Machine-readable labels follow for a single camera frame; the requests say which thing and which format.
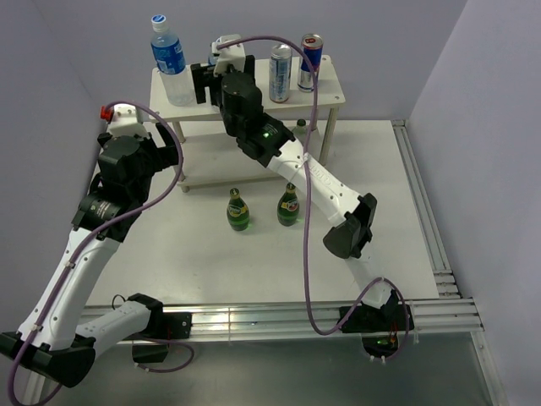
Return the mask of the Pocari Sweat bottle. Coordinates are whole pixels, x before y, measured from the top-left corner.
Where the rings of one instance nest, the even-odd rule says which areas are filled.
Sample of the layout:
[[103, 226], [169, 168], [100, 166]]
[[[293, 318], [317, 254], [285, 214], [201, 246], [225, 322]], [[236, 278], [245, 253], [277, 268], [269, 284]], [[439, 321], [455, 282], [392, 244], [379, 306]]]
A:
[[154, 15], [151, 25], [151, 50], [167, 100], [173, 106], [187, 106], [194, 99], [194, 91], [179, 36], [170, 29], [164, 14]]
[[221, 39], [217, 38], [210, 44], [210, 52], [207, 58], [207, 63], [210, 66], [216, 66], [218, 58], [220, 57], [220, 51], [217, 49], [221, 44]]

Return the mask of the silver energy drink can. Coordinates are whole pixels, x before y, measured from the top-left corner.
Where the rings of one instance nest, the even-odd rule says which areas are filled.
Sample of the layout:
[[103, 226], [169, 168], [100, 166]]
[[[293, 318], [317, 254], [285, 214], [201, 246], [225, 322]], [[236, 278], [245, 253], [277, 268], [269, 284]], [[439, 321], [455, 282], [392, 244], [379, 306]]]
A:
[[292, 49], [286, 44], [271, 48], [269, 61], [269, 98], [283, 103], [290, 96]]

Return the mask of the Red Bull can blue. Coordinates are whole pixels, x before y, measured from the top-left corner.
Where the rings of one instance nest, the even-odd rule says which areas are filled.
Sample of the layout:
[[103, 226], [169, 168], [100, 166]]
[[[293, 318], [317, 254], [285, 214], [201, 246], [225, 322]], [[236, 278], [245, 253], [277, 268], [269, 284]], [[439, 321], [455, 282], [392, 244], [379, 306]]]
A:
[[311, 64], [310, 68], [303, 58], [301, 58], [301, 62], [299, 63], [298, 88], [303, 92], [314, 90], [314, 79], [317, 79], [319, 76], [323, 46], [324, 40], [318, 34], [308, 33], [302, 37], [301, 48], [303, 54]]

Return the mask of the green Perrier bottle yellow label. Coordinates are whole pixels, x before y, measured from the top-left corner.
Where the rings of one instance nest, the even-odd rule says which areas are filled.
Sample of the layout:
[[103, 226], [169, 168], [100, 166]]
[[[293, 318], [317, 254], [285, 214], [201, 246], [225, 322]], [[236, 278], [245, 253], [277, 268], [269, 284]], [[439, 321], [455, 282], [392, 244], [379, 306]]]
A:
[[243, 231], [249, 225], [249, 209], [241, 198], [237, 188], [230, 189], [230, 199], [227, 204], [227, 220], [235, 231]]

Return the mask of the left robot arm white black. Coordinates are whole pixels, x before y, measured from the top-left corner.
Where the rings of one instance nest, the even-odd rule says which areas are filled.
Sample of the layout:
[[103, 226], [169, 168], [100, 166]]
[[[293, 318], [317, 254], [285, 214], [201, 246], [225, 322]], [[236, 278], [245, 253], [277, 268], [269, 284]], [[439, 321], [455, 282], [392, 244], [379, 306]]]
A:
[[95, 360], [121, 340], [163, 331], [163, 305], [133, 294], [116, 310], [82, 324], [79, 319], [107, 262], [126, 239], [149, 198], [153, 176], [178, 164], [176, 135], [156, 125], [164, 145], [151, 134], [102, 133], [98, 173], [79, 203], [73, 228], [52, 280], [15, 332], [1, 335], [1, 353], [65, 387], [75, 387]]

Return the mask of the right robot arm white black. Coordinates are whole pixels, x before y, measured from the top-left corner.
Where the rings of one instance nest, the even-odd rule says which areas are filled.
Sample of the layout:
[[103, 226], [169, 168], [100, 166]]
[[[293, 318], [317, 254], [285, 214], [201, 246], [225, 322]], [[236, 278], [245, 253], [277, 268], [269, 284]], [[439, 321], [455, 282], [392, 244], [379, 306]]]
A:
[[272, 101], [269, 65], [269, 60], [251, 55], [232, 62], [193, 64], [196, 101], [217, 107], [227, 134], [242, 152], [307, 195], [309, 204], [317, 206], [331, 224], [324, 246], [358, 266], [363, 248], [372, 239], [377, 200], [350, 189], [325, 168], [336, 113], [345, 101], [331, 57], [324, 55], [319, 66], [318, 103], [330, 112], [317, 157], [305, 151], [303, 142], [294, 140], [292, 131], [275, 117], [286, 110], [309, 108], [311, 94], [292, 85], [287, 101]]

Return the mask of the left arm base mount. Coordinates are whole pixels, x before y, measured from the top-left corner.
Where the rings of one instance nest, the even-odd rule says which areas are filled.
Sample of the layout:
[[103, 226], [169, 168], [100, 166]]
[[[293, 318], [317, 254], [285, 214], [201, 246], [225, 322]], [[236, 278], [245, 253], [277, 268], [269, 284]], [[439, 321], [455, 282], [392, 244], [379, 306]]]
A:
[[[149, 326], [131, 338], [187, 339], [191, 330], [192, 314], [189, 312], [166, 312], [150, 318]], [[170, 353], [171, 344], [134, 344], [132, 360], [147, 365], [162, 363]]]

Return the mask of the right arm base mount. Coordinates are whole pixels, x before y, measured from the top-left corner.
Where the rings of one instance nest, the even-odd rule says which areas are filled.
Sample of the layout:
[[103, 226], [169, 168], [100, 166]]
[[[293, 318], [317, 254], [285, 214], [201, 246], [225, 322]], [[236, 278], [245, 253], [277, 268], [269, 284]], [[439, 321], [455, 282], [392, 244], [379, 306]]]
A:
[[360, 334], [369, 359], [387, 361], [401, 347], [399, 336], [409, 334], [415, 327], [409, 305], [388, 303], [379, 309], [361, 304], [340, 328], [344, 334]]

